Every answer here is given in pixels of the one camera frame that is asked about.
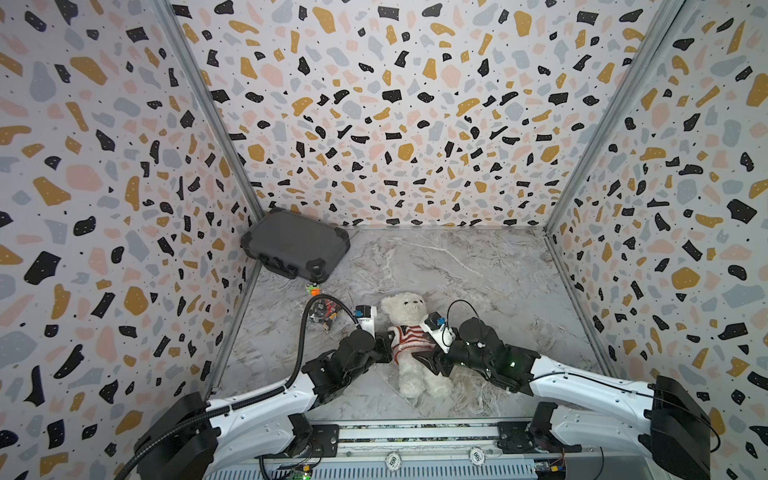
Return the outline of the red white striped sweater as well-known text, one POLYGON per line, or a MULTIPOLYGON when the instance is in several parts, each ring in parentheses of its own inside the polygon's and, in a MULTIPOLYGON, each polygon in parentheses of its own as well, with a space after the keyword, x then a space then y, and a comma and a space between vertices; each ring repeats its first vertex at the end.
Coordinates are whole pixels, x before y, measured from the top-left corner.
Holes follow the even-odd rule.
POLYGON ((396 364, 407 354, 430 351, 435 347, 435 342, 420 326, 391 326, 388 332, 392 336, 392 357, 396 364))

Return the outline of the white teddy bear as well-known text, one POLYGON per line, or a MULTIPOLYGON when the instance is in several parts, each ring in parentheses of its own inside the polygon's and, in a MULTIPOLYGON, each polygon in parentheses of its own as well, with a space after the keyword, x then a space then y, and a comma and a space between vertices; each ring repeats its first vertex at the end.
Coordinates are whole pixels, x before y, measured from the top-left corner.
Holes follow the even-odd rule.
POLYGON ((434 375, 413 357, 414 353, 431 352, 437 344, 421 325, 428 316, 424 298, 417 293, 403 292, 381 300, 381 310, 388 317, 393 334, 393 361, 398 367, 398 389, 407 399, 417 399, 423 393, 435 398, 447 397, 453 383, 445 376, 434 375))

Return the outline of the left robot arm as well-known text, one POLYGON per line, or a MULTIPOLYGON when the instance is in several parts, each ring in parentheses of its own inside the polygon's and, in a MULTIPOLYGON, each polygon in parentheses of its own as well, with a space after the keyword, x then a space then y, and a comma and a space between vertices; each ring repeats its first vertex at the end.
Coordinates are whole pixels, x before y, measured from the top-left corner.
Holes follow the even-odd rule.
POLYGON ((313 435, 307 412, 340 397, 374 364, 391 362, 393 338, 356 329, 283 382, 211 401, 183 396, 136 442, 117 478, 202 479, 245 460, 302 453, 313 435))

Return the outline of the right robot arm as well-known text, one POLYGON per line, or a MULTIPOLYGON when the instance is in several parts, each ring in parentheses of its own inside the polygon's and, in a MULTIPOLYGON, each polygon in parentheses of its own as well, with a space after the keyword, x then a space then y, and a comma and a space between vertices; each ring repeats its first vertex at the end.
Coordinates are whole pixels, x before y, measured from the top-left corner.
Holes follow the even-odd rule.
POLYGON ((504 391, 539 398, 526 427, 539 449, 615 449, 645 456, 680 479, 710 478, 716 433, 678 381, 660 375, 648 383, 577 369, 504 343, 476 317, 451 328, 432 313, 419 329, 434 347, 414 357, 433 375, 464 367, 504 391))

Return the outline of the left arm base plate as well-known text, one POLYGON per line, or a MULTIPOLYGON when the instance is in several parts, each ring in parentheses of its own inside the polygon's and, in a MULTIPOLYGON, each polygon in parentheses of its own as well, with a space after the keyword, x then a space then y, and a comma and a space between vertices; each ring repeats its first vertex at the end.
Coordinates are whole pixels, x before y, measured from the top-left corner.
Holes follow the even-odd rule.
POLYGON ((333 458, 339 447, 338 424, 313 424, 304 415, 289 415, 291 442, 267 458, 333 458))

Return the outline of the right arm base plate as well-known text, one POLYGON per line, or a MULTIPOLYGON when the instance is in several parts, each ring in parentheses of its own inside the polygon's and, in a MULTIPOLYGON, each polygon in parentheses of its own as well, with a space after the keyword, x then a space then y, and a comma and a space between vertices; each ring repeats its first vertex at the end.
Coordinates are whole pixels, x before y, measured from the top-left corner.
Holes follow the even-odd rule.
POLYGON ((529 421, 502 421, 497 424, 496 445, 504 454, 522 453, 579 453, 579 444, 567 444, 559 440, 553 430, 553 415, 559 406, 553 402, 541 402, 529 421))

